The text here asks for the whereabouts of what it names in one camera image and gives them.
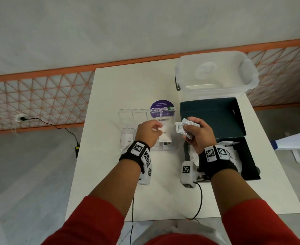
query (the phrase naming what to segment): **wrist strap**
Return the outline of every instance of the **wrist strap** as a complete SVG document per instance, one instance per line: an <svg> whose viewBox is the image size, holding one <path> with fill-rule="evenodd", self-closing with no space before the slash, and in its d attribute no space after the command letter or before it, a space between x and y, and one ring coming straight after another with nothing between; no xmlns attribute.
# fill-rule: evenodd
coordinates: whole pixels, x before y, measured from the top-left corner
<svg viewBox="0 0 300 245"><path fill-rule="evenodd" d="M228 151L221 145L205 148L199 155L199 172L204 172L211 179L213 175L223 169L233 169L238 172L234 163L229 159Z"/></svg>
<svg viewBox="0 0 300 245"><path fill-rule="evenodd" d="M135 161L144 173L151 163L150 147L145 142L134 141L131 145L125 147L119 160L130 159Z"/></svg>

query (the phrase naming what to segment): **tiled floor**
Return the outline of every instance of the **tiled floor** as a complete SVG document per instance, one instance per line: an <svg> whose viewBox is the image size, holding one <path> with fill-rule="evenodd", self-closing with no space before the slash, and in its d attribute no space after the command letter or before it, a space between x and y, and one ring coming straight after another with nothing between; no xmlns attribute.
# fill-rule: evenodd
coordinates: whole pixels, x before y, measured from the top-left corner
<svg viewBox="0 0 300 245"><path fill-rule="evenodd" d="M300 107L258 111L271 139L300 132ZM78 139L82 128L72 129ZM0 135L0 245L40 244L62 226L75 168L74 138L64 130ZM300 164L290 151L276 151L300 199ZM300 214L280 215L300 237ZM229 242L220 218L199 222L218 229ZM134 222L132 241L152 221ZM129 244L125 223L118 244Z"/></svg>

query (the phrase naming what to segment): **open cardboard box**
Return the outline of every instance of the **open cardboard box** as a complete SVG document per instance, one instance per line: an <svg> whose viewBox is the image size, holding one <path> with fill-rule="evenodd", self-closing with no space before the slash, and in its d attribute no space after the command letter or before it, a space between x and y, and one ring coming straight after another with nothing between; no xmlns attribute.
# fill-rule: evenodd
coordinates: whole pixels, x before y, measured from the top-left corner
<svg viewBox="0 0 300 245"><path fill-rule="evenodd" d="M190 116L203 119L211 126L217 142L234 141L233 145L242 162L244 180L259 180L260 170L255 165L246 142L245 127L236 98L218 98L180 103L181 120ZM187 144L184 145L185 159L189 160Z"/></svg>

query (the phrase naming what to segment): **black wristband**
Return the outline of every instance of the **black wristband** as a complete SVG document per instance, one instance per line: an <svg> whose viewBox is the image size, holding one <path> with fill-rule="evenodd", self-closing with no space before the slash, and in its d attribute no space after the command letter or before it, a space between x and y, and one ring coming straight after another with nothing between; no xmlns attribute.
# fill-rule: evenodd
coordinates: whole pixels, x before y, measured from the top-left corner
<svg viewBox="0 0 300 245"><path fill-rule="evenodd" d="M144 173L151 163L150 147L145 142L134 141L123 150L119 161L123 159L135 161L140 166L141 172Z"/></svg>
<svg viewBox="0 0 300 245"><path fill-rule="evenodd" d="M234 163L229 159L221 159L219 155L216 146L205 148L205 151L199 155L198 171L204 172L209 179L211 179L215 173L223 169L233 169L238 172Z"/></svg>

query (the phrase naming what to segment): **person's left hand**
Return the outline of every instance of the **person's left hand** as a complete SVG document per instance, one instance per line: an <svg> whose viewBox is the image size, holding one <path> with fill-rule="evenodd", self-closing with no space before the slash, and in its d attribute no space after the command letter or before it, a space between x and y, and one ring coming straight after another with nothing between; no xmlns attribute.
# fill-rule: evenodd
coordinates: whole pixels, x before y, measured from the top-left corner
<svg viewBox="0 0 300 245"><path fill-rule="evenodd" d="M156 144L158 137L162 134L162 131L154 131L153 128L158 130L159 127L162 127L162 123L155 119L139 124L135 140L145 142L152 148Z"/></svg>

